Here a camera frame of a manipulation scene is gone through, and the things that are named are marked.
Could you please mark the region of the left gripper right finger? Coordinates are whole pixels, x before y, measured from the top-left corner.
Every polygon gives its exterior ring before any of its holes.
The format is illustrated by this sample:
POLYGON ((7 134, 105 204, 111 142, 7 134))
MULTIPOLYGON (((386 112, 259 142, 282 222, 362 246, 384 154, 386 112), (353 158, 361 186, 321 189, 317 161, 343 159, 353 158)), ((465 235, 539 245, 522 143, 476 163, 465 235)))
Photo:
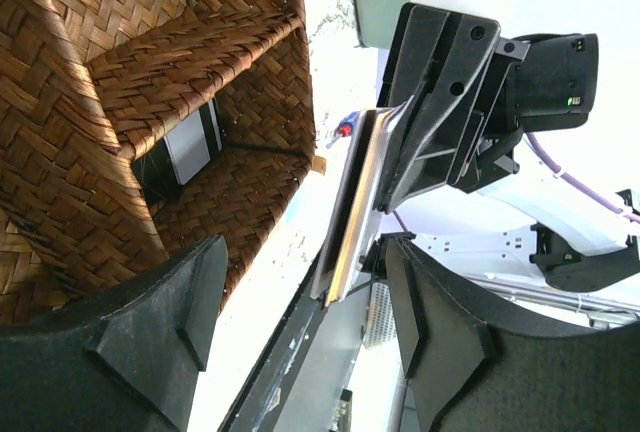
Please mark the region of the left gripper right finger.
POLYGON ((382 239, 405 376, 424 431, 635 431, 639 326, 598 331, 516 305, 405 234, 382 239))

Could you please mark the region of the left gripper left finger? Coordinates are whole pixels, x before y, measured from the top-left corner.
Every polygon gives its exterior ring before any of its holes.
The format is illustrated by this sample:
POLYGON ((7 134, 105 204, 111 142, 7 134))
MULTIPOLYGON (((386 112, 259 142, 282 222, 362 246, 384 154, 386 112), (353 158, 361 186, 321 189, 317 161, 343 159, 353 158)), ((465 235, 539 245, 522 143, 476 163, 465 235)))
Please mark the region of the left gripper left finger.
POLYGON ((184 431, 228 265, 223 237, 1 329, 4 431, 184 431))

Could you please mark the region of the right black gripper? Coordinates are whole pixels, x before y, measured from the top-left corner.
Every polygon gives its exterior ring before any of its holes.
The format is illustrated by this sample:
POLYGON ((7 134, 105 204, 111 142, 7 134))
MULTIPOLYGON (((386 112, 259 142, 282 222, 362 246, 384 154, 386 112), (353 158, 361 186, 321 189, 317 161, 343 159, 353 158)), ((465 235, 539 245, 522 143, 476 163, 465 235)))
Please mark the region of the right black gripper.
POLYGON ((476 191, 519 172, 514 149, 525 135, 587 122, 597 90, 598 35, 521 35, 508 42, 526 46, 526 56, 508 67, 470 152, 480 124, 474 106, 500 33, 493 19, 402 6, 379 102, 404 110, 391 135, 376 209, 391 212, 444 185, 476 191))

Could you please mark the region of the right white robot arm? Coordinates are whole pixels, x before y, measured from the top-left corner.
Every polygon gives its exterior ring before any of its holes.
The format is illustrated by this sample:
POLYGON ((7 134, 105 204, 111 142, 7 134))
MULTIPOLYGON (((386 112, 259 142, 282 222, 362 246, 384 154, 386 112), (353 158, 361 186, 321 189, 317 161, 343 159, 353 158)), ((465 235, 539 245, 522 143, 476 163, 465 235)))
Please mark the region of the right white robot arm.
POLYGON ((495 20, 404 4, 378 99, 399 121, 375 208, 444 186, 484 194, 531 218, 528 258, 551 287, 595 292, 636 275, 638 195, 598 194, 537 138, 587 122, 599 58, 594 33, 505 38, 495 20))

